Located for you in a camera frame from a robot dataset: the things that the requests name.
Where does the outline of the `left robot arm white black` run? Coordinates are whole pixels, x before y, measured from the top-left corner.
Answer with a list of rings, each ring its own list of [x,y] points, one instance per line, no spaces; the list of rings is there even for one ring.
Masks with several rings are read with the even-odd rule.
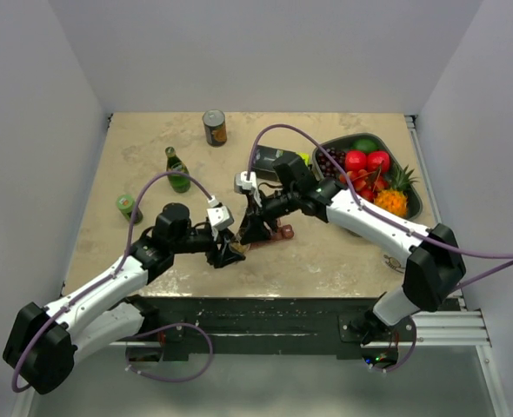
[[[3,351],[14,392],[26,387],[47,394],[59,387],[79,362],[114,341],[135,336],[152,339],[156,311],[129,295],[170,269],[177,254],[203,253],[214,268],[244,260],[230,246],[234,219],[217,204],[203,223],[192,226],[189,209],[166,205],[153,226],[106,271],[78,290],[43,307],[31,302],[17,314]]]

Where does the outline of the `clear pill jar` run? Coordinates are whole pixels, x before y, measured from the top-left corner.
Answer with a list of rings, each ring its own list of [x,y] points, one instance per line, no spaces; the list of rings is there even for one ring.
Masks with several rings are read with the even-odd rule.
[[[234,236],[230,242],[230,247],[240,254],[246,254],[250,250],[249,244],[242,244],[237,236]]]

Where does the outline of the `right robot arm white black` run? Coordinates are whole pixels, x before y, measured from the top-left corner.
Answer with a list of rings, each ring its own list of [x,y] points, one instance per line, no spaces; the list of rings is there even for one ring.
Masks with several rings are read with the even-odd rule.
[[[355,332],[386,341],[402,319],[437,311],[464,277],[466,268],[454,250],[456,239],[450,228],[409,222],[353,195],[337,180],[317,180],[298,155],[281,156],[273,169],[282,187],[271,195],[259,190],[255,173],[244,171],[235,177],[234,190],[247,198],[242,244],[269,240],[279,218],[300,211],[360,235],[405,266],[403,284],[355,319],[351,323]]]

